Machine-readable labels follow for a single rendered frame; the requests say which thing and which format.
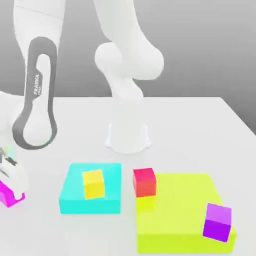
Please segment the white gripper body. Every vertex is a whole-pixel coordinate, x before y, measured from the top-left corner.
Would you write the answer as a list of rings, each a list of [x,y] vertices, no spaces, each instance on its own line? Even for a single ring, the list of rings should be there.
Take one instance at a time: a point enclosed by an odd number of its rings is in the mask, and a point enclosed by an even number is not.
[[[9,161],[0,163],[0,181],[13,191],[21,195],[29,189],[29,179],[26,170],[18,163]]]

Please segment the small magenta cube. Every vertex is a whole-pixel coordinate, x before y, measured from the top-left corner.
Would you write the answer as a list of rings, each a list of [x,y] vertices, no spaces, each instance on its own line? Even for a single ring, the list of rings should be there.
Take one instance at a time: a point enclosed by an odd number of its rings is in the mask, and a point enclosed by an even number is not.
[[[0,202],[2,202],[7,208],[14,206],[24,199],[25,193],[22,194],[20,199],[15,199],[13,191],[0,181]]]

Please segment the small yellow cube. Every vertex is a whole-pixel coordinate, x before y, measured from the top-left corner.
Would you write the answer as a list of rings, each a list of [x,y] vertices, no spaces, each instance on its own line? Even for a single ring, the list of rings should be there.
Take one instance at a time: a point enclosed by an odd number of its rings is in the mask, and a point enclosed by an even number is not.
[[[105,196],[105,181],[101,169],[84,171],[82,181],[86,200]]]

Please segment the small red cube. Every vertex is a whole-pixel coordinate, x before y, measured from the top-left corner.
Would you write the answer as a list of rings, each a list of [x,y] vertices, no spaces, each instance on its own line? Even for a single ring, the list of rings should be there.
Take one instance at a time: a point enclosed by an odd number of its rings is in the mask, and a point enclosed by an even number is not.
[[[157,179],[153,169],[134,169],[133,188],[137,198],[155,196],[157,190]]]

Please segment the small purple cube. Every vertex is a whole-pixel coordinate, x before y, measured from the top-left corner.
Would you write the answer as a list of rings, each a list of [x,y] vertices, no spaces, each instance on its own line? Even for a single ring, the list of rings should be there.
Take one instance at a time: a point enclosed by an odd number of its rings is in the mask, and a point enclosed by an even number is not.
[[[206,238],[227,243],[232,226],[232,209],[208,203],[202,235]]]

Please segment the large cyan box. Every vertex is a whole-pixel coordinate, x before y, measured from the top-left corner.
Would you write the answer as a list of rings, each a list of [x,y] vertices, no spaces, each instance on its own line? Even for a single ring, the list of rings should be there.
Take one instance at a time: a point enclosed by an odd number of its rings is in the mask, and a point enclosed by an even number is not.
[[[102,170],[105,195],[85,199],[83,172]],[[121,212],[122,165],[120,163],[72,163],[60,196],[61,214],[119,214]]]

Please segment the large yellow-green box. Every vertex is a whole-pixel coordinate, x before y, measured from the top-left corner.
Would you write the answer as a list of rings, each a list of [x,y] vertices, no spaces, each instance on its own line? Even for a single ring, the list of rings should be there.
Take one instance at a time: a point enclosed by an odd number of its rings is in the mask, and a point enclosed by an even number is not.
[[[206,173],[157,173],[156,195],[135,201],[136,248],[140,254],[228,254],[236,230],[227,242],[203,236],[207,204],[223,206]]]

